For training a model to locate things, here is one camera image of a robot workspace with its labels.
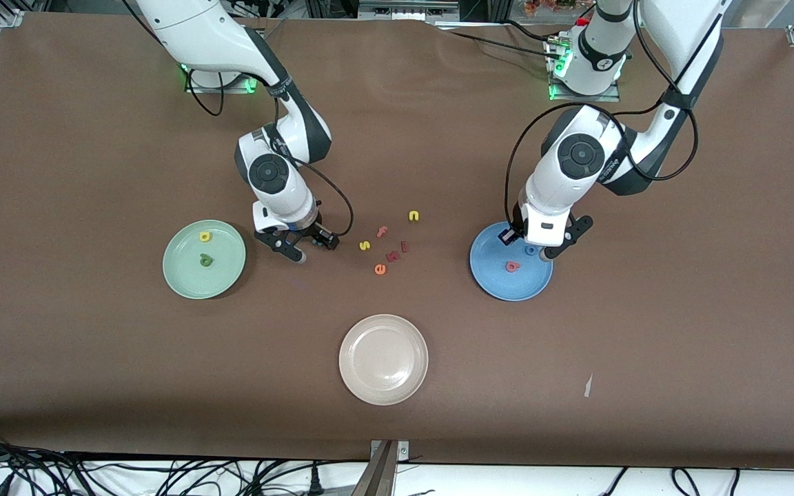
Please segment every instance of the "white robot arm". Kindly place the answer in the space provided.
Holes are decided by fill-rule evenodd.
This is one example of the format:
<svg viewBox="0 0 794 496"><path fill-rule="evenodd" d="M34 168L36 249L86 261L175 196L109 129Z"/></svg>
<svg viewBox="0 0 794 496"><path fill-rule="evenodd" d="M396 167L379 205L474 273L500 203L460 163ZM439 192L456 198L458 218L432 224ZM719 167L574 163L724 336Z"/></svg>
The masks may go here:
<svg viewBox="0 0 794 496"><path fill-rule="evenodd" d="M587 58L590 50L573 50L576 56L565 70L564 82L571 87L586 81L590 92L608 88L630 41L631 11L636 4L633 0L601 0L587 29L573 28L573 42L593 45L610 40L620 44L613 50L596 45L598 54L591 59ZM606 13L612 17L604 17L602 13L608 9L620 10L620 15ZM637 194L648 187L715 68L722 47L722 9L719 0L642 2L640 14L652 39L666 54L676 88L670 87L662 95L652 124L643 133L623 125L618 129L614 117L596 106L579 105L564 111L542 144L542 158L520 192L511 229L502 233L502 242L509 244L522 236L529 244L550 247L541 254L553 258L592 225L585 217L586 225L567 232L571 207L593 183L602 183L617 195ZM609 51L611 59L602 59ZM598 70L607 65L602 60L613 61L608 70Z"/></svg>
<svg viewBox="0 0 794 496"><path fill-rule="evenodd" d="M287 115L240 137L234 162L258 201L253 204L257 239L297 263L295 244L312 236L334 249L339 238L323 228L318 202L297 167L327 156L332 135L307 103L268 44L234 22L218 0L138 0L139 8L177 62L204 72L240 72L259 79Z"/></svg>

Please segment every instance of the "green plate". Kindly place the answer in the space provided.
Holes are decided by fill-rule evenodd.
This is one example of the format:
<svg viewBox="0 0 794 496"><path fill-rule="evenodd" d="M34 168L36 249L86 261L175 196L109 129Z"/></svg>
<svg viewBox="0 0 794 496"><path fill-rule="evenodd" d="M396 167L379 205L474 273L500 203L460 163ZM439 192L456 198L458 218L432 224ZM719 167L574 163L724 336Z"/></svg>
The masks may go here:
<svg viewBox="0 0 794 496"><path fill-rule="evenodd" d="M201 241L203 232L210 233L210 241ZM229 289L241 276L246 258L243 239L233 227L221 220L199 220L170 240L161 266L170 289L199 300Z"/></svg>

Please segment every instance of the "white plate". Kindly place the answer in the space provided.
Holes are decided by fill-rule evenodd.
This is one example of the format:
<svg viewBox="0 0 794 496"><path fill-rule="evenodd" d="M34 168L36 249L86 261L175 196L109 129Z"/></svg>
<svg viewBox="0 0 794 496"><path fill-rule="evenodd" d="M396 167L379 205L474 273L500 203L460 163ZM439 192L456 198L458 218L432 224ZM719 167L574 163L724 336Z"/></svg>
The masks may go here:
<svg viewBox="0 0 794 496"><path fill-rule="evenodd" d="M428 373L428 345L406 318L366 317L347 332L339 351L339 371L358 398L394 405L422 386Z"/></svg>

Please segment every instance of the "brown tabletop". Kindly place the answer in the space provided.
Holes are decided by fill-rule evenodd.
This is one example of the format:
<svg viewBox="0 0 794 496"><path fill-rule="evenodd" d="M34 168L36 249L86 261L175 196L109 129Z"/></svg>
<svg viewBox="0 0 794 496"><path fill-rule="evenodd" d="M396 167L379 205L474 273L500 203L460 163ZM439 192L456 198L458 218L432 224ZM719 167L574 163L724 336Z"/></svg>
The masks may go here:
<svg viewBox="0 0 794 496"><path fill-rule="evenodd" d="M287 22L270 42L329 123L319 167L356 210L343 246L305 244L303 266L252 240L254 196L234 169L237 138L272 118L264 92L227 95L208 116L127 16L28 14L3 31L0 434L302 458L363 458L370 439L400 437L432 462L794 467L782 31L725 32L693 166L629 198L595 186L576 206L595 226L526 302L483 293L467 254L502 220L514 141L553 104L540 59L413 21ZM620 87L609 107L636 110L665 84L637 56ZM551 123L521 147L514 194ZM342 229L344 204L305 177ZM413 209L421 223L407 222ZM161 255L207 218L243 230L247 264L225 295L189 301L168 289ZM376 276L400 241L409 253ZM354 398L337 365L344 334L375 313L409 318L431 354L419 392L393 407Z"/></svg>

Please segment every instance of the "cable connector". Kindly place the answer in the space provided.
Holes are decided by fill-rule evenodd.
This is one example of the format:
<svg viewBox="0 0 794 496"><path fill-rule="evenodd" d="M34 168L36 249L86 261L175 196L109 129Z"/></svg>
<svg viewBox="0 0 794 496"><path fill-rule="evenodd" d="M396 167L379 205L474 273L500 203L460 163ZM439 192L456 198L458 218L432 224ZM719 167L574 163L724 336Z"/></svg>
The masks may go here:
<svg viewBox="0 0 794 496"><path fill-rule="evenodd" d="M320 485L318 462L312 462L312 484L308 488L308 496L319 496L324 493L324 486Z"/></svg>

